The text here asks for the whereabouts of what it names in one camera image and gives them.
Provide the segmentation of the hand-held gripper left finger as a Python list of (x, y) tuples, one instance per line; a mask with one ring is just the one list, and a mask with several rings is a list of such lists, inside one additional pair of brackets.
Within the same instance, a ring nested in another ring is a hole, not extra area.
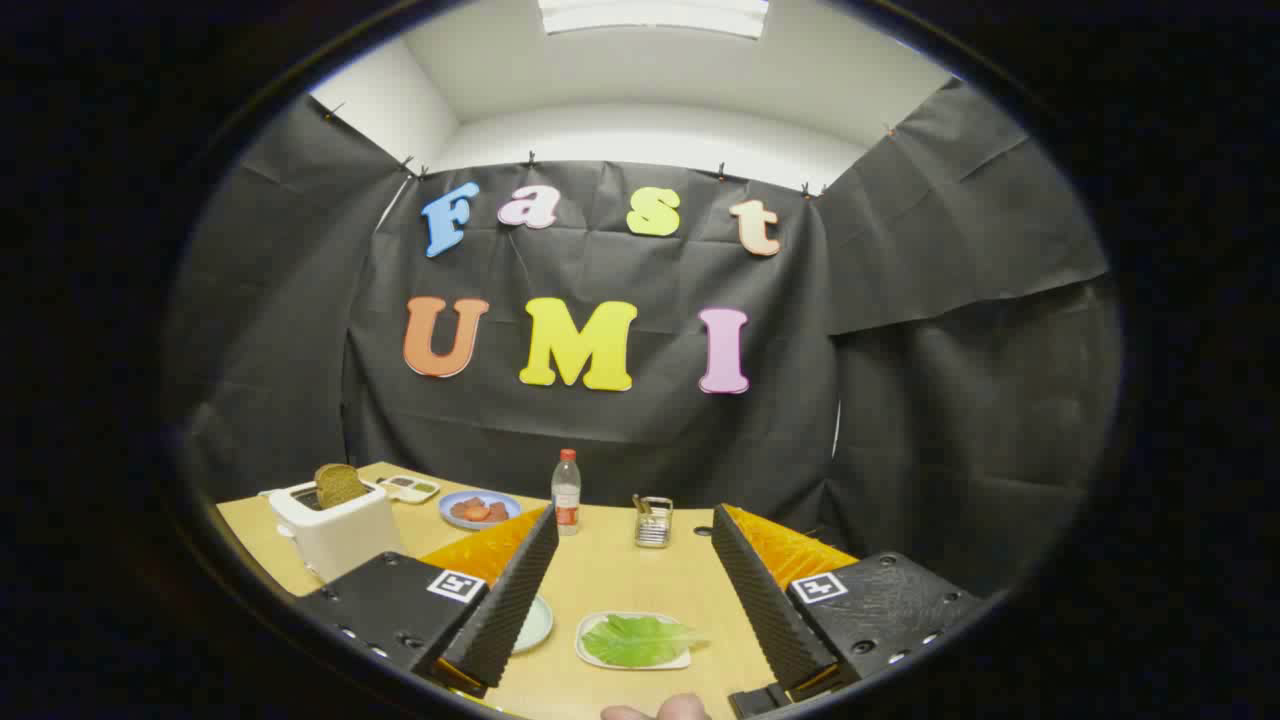
[(383, 552), (294, 601), (376, 661), (481, 698), (507, 662), (559, 543), (548, 507), (425, 559)]

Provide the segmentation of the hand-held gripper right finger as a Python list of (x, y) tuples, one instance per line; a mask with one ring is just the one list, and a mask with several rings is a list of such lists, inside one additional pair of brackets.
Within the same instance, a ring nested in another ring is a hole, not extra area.
[(774, 678), (730, 694), (739, 717), (864, 682), (940, 642), (980, 605), (901, 553), (855, 559), (727, 503), (714, 510), (712, 546)]

